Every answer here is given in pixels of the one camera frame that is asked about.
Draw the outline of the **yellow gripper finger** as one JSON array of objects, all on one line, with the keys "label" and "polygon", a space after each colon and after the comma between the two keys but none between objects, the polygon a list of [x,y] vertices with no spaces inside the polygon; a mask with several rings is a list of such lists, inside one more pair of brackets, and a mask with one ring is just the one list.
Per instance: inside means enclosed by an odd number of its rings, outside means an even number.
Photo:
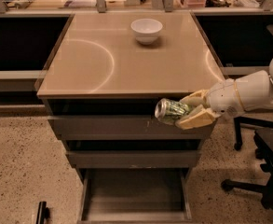
[{"label": "yellow gripper finger", "polygon": [[199,90],[195,91],[180,100],[181,103],[192,105],[192,106],[199,106],[203,105],[204,107],[208,107],[207,101],[207,94],[208,90]]},{"label": "yellow gripper finger", "polygon": [[211,108],[203,105],[195,107],[188,115],[182,116],[175,122],[175,125],[182,130],[190,130],[213,124],[219,115]]}]

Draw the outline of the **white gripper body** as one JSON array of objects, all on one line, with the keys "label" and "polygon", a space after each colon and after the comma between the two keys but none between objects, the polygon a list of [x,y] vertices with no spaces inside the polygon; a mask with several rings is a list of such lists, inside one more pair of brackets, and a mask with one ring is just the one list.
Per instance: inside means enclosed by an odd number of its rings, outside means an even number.
[{"label": "white gripper body", "polygon": [[235,79],[227,79],[213,85],[206,95],[207,104],[219,117],[233,119],[245,113]]}]

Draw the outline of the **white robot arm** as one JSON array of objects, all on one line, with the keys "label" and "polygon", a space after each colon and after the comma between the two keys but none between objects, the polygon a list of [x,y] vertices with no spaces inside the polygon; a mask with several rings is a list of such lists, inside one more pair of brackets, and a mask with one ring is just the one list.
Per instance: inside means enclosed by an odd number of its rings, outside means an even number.
[{"label": "white robot arm", "polygon": [[268,71],[226,79],[208,90],[185,96],[180,102],[194,107],[175,122],[183,130],[208,126],[219,118],[237,118],[257,109],[273,109],[273,59]]}]

